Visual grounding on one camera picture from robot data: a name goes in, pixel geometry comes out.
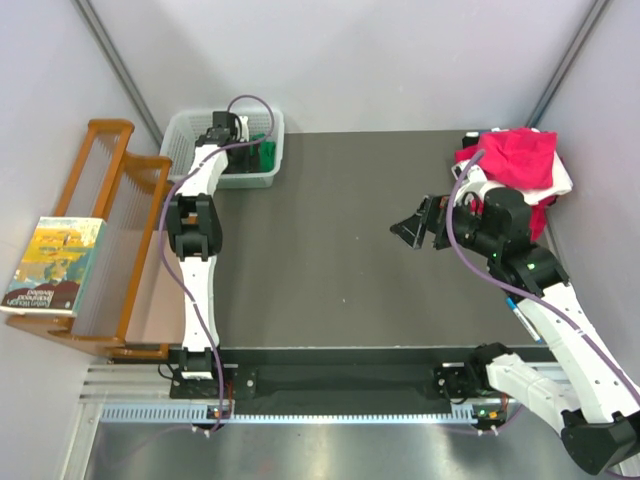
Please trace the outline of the green t shirt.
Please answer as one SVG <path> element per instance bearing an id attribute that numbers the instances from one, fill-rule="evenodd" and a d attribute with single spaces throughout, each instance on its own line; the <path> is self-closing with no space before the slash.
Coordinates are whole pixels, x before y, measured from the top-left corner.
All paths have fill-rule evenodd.
<path id="1" fill-rule="evenodd" d="M 276 143 L 266 139 L 264 134 L 256 134 L 250 138 L 251 141 L 258 141 L 250 146 L 250 171 L 252 173 L 267 173 L 274 169 Z"/>

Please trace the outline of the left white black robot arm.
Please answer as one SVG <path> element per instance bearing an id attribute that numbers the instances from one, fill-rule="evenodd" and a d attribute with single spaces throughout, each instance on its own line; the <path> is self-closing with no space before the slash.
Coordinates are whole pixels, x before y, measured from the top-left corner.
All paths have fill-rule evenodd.
<path id="1" fill-rule="evenodd" d="M 205 396 L 226 387 L 219 357 L 213 307 L 213 276 L 222 250 L 223 231 L 214 193 L 228 167 L 227 151 L 246 148 L 248 118 L 229 111 L 212 113 L 212 124 L 195 142 L 186 176 L 171 188 L 162 220 L 179 271 L 170 274 L 184 291 L 185 329 L 178 377 L 191 381 Z"/>

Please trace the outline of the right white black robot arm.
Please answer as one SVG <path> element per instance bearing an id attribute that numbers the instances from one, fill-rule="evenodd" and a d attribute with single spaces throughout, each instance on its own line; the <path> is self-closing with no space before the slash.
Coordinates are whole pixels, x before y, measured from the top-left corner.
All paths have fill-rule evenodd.
<path id="1" fill-rule="evenodd" d="M 505 292 L 509 308 L 551 351 L 568 383 L 558 384 L 494 342 L 476 347 L 465 361 L 465 390 L 515 399 L 559 435 L 583 471 L 599 475 L 639 456 L 639 387 L 597 335 L 559 260 L 532 241 L 530 217 L 520 191 L 499 187 L 455 201 L 426 196 L 390 231 L 414 250 L 432 234 L 437 250 L 469 250 L 486 259 L 479 276 Z"/>

